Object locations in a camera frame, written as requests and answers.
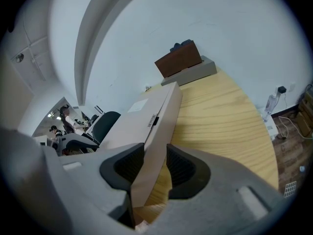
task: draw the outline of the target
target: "ceiling light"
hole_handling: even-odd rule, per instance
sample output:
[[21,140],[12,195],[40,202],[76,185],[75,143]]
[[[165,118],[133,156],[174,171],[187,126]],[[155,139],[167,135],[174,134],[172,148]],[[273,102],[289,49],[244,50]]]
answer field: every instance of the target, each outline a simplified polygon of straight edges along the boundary
[[15,61],[17,63],[20,63],[21,61],[23,61],[23,59],[24,59],[24,54],[21,53],[21,54],[17,55],[17,57],[15,58]]

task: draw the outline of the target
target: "plastic bottle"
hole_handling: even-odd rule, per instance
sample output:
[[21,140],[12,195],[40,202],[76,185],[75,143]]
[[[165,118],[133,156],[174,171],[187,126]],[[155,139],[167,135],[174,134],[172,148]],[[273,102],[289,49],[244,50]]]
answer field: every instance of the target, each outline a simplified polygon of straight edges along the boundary
[[300,172],[305,172],[305,166],[300,166]]
[[277,103],[276,98],[277,98],[276,93],[273,93],[272,95],[270,95],[268,97],[268,102],[267,102],[265,110],[262,114],[262,118],[263,118],[264,122],[267,121],[268,116],[273,112],[273,110],[276,106],[276,103]]

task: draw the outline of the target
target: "white ceiling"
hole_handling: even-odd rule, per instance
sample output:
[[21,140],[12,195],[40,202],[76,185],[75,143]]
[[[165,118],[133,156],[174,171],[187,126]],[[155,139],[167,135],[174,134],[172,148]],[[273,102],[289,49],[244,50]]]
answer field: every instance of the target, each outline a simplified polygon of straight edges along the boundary
[[[3,40],[15,70],[33,94],[55,76],[47,39],[49,4],[50,0],[27,0],[16,15],[13,32],[6,32]],[[15,57],[19,53],[24,59],[17,63]]]

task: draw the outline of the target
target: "curved ceiling beam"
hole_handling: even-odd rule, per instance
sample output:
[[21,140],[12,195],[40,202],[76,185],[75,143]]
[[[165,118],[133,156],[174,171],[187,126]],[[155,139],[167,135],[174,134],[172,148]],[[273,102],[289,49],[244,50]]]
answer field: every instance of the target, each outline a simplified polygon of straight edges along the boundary
[[76,42],[74,74],[77,101],[84,105],[93,62],[109,28],[132,0],[91,0]]

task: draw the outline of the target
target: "brown floor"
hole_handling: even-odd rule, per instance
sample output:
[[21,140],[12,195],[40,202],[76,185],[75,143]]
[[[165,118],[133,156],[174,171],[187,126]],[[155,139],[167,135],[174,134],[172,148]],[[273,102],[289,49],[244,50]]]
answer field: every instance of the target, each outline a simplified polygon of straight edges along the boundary
[[[308,166],[310,166],[312,160],[313,141],[303,139],[287,119],[282,119],[282,121],[289,128],[289,135],[285,140],[282,140],[279,134],[273,141],[273,146],[278,166],[279,192],[284,194],[285,186],[288,183],[297,181],[296,189],[298,190],[301,187],[305,173],[300,172],[300,166],[304,165],[305,171],[308,171]],[[278,117],[274,118],[274,122],[279,126],[283,135],[286,135],[286,128]]]

